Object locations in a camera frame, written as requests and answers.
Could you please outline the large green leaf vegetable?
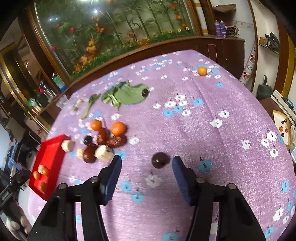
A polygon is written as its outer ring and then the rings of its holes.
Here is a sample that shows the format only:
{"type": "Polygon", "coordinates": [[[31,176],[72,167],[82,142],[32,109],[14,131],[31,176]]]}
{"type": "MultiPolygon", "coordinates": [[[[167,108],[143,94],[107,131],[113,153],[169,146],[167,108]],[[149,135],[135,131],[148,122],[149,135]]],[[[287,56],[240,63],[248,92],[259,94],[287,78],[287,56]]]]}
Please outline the large green leaf vegetable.
{"type": "Polygon", "coordinates": [[[142,97],[142,91],[150,89],[145,84],[130,85],[128,80],[119,82],[103,93],[101,101],[105,104],[110,103],[119,109],[122,105],[132,105],[143,102],[146,98],[142,97]]]}

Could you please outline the dark round plum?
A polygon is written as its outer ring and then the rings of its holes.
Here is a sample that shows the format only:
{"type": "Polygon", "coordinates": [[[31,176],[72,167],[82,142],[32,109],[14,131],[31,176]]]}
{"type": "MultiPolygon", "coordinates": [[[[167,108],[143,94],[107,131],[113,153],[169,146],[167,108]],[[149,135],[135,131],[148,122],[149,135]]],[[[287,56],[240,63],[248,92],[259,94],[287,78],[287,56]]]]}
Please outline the dark round plum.
{"type": "Polygon", "coordinates": [[[170,156],[164,152],[158,152],[152,156],[152,165],[157,169],[164,168],[169,162],[170,156]]]}

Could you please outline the orange mandarin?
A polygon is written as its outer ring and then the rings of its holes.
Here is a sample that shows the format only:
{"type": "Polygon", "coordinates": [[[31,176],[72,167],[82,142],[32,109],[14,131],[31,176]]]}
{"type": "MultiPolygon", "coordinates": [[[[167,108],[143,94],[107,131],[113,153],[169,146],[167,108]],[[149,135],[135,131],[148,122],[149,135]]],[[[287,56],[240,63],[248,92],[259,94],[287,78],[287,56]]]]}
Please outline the orange mandarin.
{"type": "Polygon", "coordinates": [[[90,122],[90,128],[94,131],[99,131],[102,127],[102,122],[100,120],[92,120],[90,122]]]}
{"type": "Polygon", "coordinates": [[[124,135],[127,131],[127,126],[122,122],[115,122],[112,124],[110,131],[113,136],[124,135]]]}

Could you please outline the green label bottle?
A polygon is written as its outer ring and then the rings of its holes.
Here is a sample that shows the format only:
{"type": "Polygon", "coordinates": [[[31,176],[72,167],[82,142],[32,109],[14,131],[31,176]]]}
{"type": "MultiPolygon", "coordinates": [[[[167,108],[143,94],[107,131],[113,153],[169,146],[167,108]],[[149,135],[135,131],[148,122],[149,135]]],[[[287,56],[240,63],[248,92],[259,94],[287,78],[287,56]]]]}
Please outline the green label bottle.
{"type": "Polygon", "coordinates": [[[63,82],[61,77],[58,75],[58,73],[52,74],[52,80],[57,85],[57,87],[60,89],[61,92],[64,92],[67,89],[66,84],[63,82]]]}

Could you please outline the dark plum on leaf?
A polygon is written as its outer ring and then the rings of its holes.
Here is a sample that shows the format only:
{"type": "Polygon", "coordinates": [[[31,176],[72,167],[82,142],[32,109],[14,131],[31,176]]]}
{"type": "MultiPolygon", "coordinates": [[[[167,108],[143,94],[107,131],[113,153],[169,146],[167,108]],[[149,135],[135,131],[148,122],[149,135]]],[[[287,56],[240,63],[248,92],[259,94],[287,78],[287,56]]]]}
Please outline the dark plum on leaf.
{"type": "Polygon", "coordinates": [[[142,97],[146,98],[149,95],[149,90],[148,89],[144,89],[142,91],[142,97]]]}

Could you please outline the clear plastic cup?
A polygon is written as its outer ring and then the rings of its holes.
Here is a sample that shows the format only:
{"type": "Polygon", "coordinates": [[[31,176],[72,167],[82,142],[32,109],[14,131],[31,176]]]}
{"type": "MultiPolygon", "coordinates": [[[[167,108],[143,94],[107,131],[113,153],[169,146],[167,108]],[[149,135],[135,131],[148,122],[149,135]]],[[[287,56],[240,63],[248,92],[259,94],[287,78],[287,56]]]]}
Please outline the clear plastic cup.
{"type": "Polygon", "coordinates": [[[59,100],[56,102],[56,106],[60,109],[63,109],[65,105],[68,103],[69,99],[67,95],[63,95],[59,98],[59,100]]]}

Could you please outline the small bok choy stalk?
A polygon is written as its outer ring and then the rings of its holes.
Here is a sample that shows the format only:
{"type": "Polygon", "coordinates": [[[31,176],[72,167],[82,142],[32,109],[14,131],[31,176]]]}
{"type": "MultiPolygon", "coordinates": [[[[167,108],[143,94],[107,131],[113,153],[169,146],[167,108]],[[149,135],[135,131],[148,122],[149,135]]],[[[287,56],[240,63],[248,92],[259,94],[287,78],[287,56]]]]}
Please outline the small bok choy stalk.
{"type": "Polygon", "coordinates": [[[92,105],[95,103],[95,101],[97,101],[100,98],[100,96],[101,96],[101,94],[93,94],[89,97],[87,108],[85,109],[84,113],[80,117],[81,120],[84,120],[88,116],[88,113],[89,113],[92,105]]]}

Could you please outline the far small orange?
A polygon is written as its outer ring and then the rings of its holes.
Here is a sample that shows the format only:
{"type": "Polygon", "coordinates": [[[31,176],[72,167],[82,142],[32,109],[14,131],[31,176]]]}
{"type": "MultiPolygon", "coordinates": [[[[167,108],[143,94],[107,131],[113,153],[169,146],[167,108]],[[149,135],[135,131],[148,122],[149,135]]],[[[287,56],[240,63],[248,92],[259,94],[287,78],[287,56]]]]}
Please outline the far small orange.
{"type": "Polygon", "coordinates": [[[208,74],[208,71],[206,67],[200,66],[197,68],[197,73],[200,76],[206,76],[208,74]]]}

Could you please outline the purple bottles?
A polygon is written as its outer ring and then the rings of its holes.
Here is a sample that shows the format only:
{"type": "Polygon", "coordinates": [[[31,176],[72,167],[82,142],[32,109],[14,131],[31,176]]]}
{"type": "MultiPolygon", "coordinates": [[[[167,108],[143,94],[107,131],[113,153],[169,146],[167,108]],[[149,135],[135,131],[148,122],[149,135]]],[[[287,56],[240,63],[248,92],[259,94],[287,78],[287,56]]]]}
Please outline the purple bottles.
{"type": "Polygon", "coordinates": [[[226,26],[225,23],[220,20],[215,20],[215,28],[216,28],[216,36],[217,37],[227,37],[227,33],[226,33],[226,26]]]}

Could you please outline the red date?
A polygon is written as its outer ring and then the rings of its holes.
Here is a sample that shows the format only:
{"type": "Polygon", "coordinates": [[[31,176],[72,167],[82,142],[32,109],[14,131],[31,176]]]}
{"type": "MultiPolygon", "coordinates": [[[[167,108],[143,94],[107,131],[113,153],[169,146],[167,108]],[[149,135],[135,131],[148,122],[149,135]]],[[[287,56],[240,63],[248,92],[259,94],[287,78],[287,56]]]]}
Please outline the red date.
{"type": "Polygon", "coordinates": [[[127,143],[127,137],[125,135],[113,136],[106,141],[106,145],[110,148],[118,148],[124,146],[127,143]]]}
{"type": "Polygon", "coordinates": [[[100,128],[98,131],[98,135],[96,138],[98,145],[105,145],[107,141],[109,140],[109,130],[106,128],[100,128]]]}

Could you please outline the flower garden glass panel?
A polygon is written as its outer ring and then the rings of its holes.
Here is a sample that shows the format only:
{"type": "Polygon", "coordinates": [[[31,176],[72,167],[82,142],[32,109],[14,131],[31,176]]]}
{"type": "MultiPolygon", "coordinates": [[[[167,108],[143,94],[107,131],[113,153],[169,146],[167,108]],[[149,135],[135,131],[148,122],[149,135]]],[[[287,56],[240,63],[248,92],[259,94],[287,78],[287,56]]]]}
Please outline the flower garden glass panel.
{"type": "Polygon", "coordinates": [[[33,12],[71,81],[129,51],[196,35],[185,1],[34,1],[33,12]]]}

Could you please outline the red plastic tray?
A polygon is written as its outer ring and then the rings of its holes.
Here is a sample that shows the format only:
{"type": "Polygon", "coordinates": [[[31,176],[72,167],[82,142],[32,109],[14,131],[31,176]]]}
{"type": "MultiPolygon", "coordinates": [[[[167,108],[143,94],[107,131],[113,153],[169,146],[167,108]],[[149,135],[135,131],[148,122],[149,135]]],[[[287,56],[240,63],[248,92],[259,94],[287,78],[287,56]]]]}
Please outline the red plastic tray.
{"type": "Polygon", "coordinates": [[[43,141],[32,167],[29,187],[45,201],[56,189],[59,172],[66,154],[62,149],[62,142],[65,140],[70,140],[70,138],[62,134],[43,141]],[[45,173],[41,172],[39,178],[36,179],[34,173],[37,172],[40,165],[46,171],[45,173]]]}

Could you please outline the purple floral tablecloth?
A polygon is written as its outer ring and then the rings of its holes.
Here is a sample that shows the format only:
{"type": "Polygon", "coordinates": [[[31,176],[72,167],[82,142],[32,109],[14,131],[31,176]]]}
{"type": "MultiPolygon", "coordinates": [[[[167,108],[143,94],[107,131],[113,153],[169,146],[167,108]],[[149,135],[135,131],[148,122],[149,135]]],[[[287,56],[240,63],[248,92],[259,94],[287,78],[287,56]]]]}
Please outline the purple floral tablecloth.
{"type": "Polygon", "coordinates": [[[224,186],[234,183],[252,208],[267,240],[277,240],[295,214],[295,174],[290,154],[259,101],[227,70],[193,50],[149,58],[112,71],[74,92],[49,137],[65,134],[75,149],[65,155],[59,183],[81,184],[105,163],[77,157],[92,120],[127,126],[127,143],[115,149],[122,170],[102,215],[110,240],[184,240],[193,208],[179,190],[171,164],[157,169],[152,156],[180,156],[196,175],[224,186]],[[207,68],[200,76],[197,68],[207,68]],[[119,82],[145,84],[148,97],[119,109],[103,103],[119,82]],[[88,99],[101,94],[88,116],[88,99]]]}

